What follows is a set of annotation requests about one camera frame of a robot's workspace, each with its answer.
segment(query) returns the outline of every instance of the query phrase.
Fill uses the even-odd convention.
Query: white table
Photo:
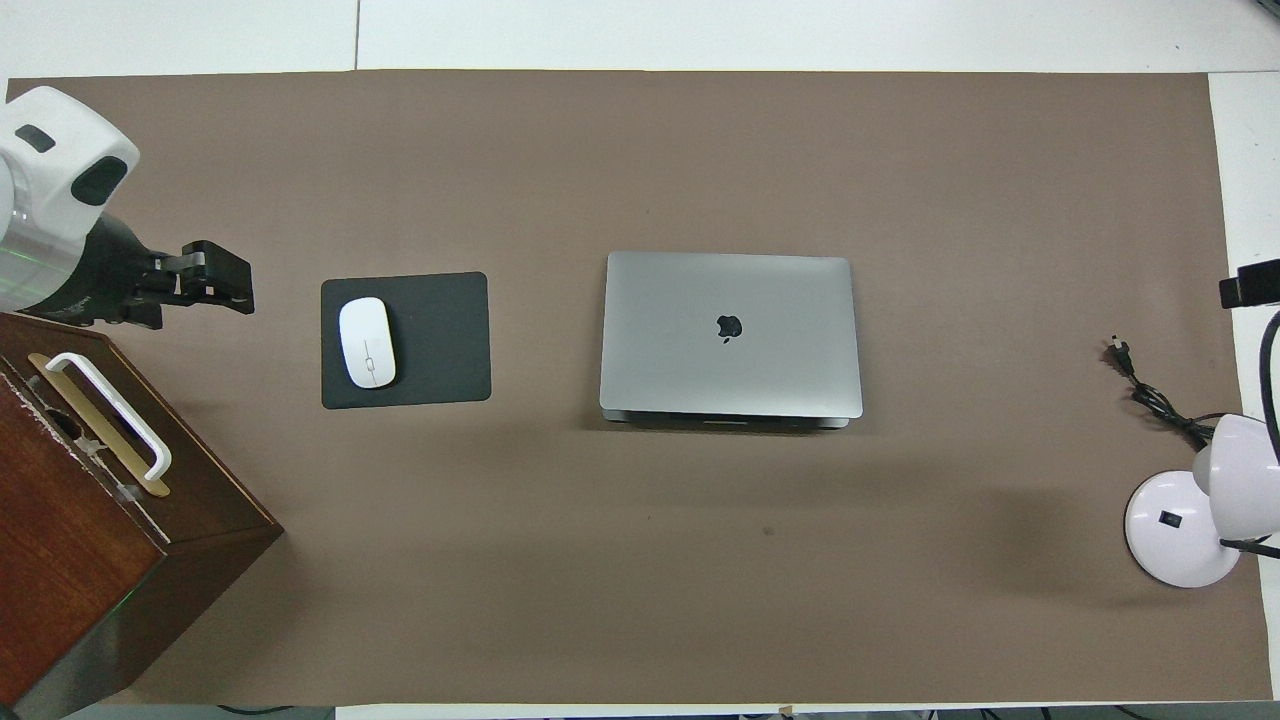
[[[1280,181],[1280,19],[1252,0],[0,0],[4,83],[10,77],[357,68],[1204,72],[1230,260],[1224,277],[1238,265],[1280,256],[1274,192]],[[1262,414],[1257,350],[1270,314],[1244,309],[1233,315],[1243,409],[1254,416]],[[1167,389],[1176,397],[1176,388]],[[1272,685],[1280,688],[1280,564],[1262,562],[1262,597]],[[795,706],[796,712],[869,708]],[[776,710],[448,705],[343,708],[340,716]]]

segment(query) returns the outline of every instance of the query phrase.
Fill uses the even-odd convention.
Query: laptop
[[[600,410],[623,423],[844,428],[863,414],[849,261],[611,254]]]

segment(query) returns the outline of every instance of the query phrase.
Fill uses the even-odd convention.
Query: box handle
[[[102,373],[99,372],[88,357],[76,352],[60,352],[45,364],[45,369],[51,373],[60,373],[64,368],[67,368],[68,363],[79,368],[81,373],[84,373],[88,382],[92,383],[97,392],[100,392],[102,397],[111,404],[111,407],[120,414],[120,418],[123,418],[124,421],[133,428],[133,432],[138,433],[142,442],[145,442],[147,447],[151,448],[151,452],[155,454],[155,462],[152,462],[151,468],[143,473],[141,479],[146,483],[157,483],[160,480],[160,475],[163,475],[165,470],[169,469],[169,464],[173,462],[173,455],[169,452],[169,446],[160,439],[160,436],[151,429],[151,425],[147,425],[147,421],[138,415],[133,406],[129,405],[129,402],[124,400],[119,392],[116,392],[110,380],[108,380]]]

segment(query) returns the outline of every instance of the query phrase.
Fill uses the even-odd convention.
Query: lamp shade
[[[1196,455],[1196,484],[1210,497],[1224,539],[1248,541],[1280,530],[1280,462],[1263,423],[1226,415],[1213,442]]]

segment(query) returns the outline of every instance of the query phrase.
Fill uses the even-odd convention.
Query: black mouse pad
[[[338,311],[357,297],[387,305],[396,379],[379,388],[357,387],[342,356]],[[492,392],[484,273],[325,281],[320,323],[320,393],[330,410],[465,402]]]

